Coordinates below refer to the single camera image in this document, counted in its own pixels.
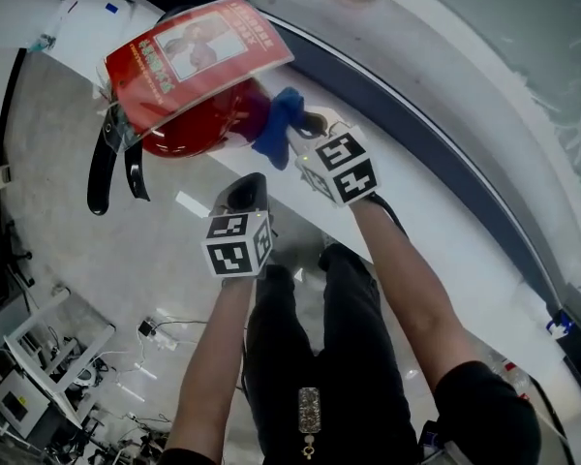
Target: white floor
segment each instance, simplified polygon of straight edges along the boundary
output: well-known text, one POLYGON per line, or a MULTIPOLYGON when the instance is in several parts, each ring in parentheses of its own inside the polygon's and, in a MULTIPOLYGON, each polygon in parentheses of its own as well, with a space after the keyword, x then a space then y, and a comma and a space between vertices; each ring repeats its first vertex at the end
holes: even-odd
MULTIPOLYGON (((126 418, 161 413, 174 416, 181 379, 200 328, 174 326, 185 341, 175 352, 158 351, 144 342, 143 366, 153 380, 134 369, 140 362, 136 326, 157 308, 187 320, 206 320, 219 290, 201 258, 202 222, 175 201, 179 191, 204 205, 235 179, 209 157, 164 160, 145 154, 144 176, 152 202, 136 201, 127 186, 122 158, 117 160, 107 215, 98 217, 86 205, 90 159, 103 118, 91 99, 88 81, 52 59, 26 58, 11 108, 6 150, 15 182, 4 192, 23 244, 34 254, 30 264, 37 280, 33 296, 43 304, 56 283, 74 293, 52 326, 59 335, 83 343, 94 337, 103 321, 117 327, 104 359, 116 367, 120 383, 145 399, 141 402, 115 385, 101 404, 113 415, 104 418, 100 438, 114 441, 134 428, 126 418)), ((314 258, 321 234, 292 211, 273 203, 277 246, 297 246, 314 258)), ((316 349, 322 345, 322 299, 298 284, 297 311, 316 349)), ((413 426, 419 434, 437 412, 409 343, 387 308, 398 364, 410 401, 413 426)), ((159 428, 168 427, 149 422, 159 428)), ((243 395, 236 393, 229 422, 226 463, 254 463, 259 455, 256 432, 243 395)))

